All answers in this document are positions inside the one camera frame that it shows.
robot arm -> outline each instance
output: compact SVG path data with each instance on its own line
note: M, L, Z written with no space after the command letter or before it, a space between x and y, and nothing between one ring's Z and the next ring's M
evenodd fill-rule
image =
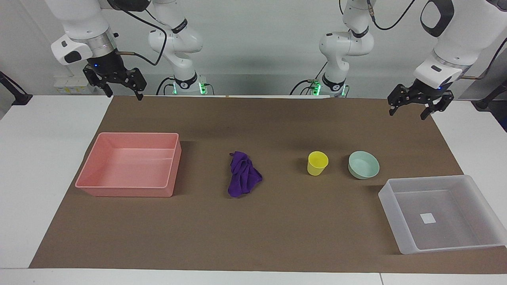
M103 89L108 97L113 92L108 83L118 83L134 91L138 100L146 81L138 68L125 68L111 34L109 24L100 11L97 0L45 0L51 12L60 20L65 35L51 45L56 59L64 65L87 60L83 72L92 86ZM149 0L108 0L115 4L127 3L132 11L144 10Z
M177 0L153 0L153 5L157 20L164 25L168 33L163 56L169 61L174 72L175 93L206 92L203 89L205 79L197 74L192 60L186 55L201 51L203 46L201 35L188 26L188 21L180 11ZM150 33L150 46L154 51L161 51L164 38L164 34L160 31Z
M424 14L432 8L438 10L440 19L429 25ZM429 0L422 11L421 24L438 38L438 43L414 71L414 84L399 84L388 96L391 116L400 106L410 103L428 104L421 114L423 120L431 113L444 111L454 98L448 88L463 77L481 51L507 27L506 12L505 0Z
M348 0L343 22L349 31L327 33L320 40L320 51L328 60L319 82L322 94L341 94L349 71L345 56L366 55L373 49L373 36L368 32L370 12L367 0Z

yellow cup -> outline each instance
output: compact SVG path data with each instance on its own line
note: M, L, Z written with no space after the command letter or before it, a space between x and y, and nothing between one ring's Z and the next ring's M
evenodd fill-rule
M329 158L323 152L312 152L308 156L307 170L310 175L318 176L329 164Z

translucent storage box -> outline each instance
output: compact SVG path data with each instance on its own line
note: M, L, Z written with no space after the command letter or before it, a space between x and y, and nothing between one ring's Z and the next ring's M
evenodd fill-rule
M507 231L468 175L389 179L379 198L402 254L507 244Z

pink tray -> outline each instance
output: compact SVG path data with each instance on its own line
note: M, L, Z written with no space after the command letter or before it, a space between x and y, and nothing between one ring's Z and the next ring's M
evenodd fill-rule
M171 197L182 148L177 133L100 133L76 187L93 196Z

purple towel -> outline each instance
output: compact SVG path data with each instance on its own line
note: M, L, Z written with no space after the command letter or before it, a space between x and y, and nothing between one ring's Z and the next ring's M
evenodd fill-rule
M229 195L238 197L250 193L254 186L262 181L262 175L254 168L252 161L246 153L235 152L230 154L232 158L232 179L229 186Z

